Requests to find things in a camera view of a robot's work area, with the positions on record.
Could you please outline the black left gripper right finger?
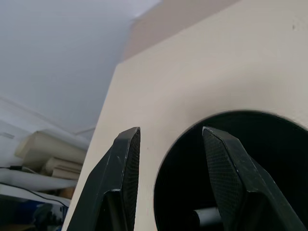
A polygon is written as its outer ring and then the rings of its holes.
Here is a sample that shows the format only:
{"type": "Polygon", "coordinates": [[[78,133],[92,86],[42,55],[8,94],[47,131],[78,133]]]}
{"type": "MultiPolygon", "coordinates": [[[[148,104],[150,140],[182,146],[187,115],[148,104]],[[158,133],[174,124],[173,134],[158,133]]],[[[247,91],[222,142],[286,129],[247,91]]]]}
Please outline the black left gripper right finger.
{"type": "Polygon", "coordinates": [[[227,231],[301,231],[303,223],[270,174],[231,134],[203,127],[212,191],[227,231]]]}

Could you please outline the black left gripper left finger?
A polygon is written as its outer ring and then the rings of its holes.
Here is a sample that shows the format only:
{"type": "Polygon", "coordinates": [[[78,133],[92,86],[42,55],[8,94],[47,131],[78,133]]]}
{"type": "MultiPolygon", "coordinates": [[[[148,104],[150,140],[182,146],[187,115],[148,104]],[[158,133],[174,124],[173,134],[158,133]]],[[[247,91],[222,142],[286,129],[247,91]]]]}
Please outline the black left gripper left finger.
{"type": "Polygon", "coordinates": [[[70,231],[132,231],[139,183],[141,131],[125,130],[89,174],[70,231]]]}

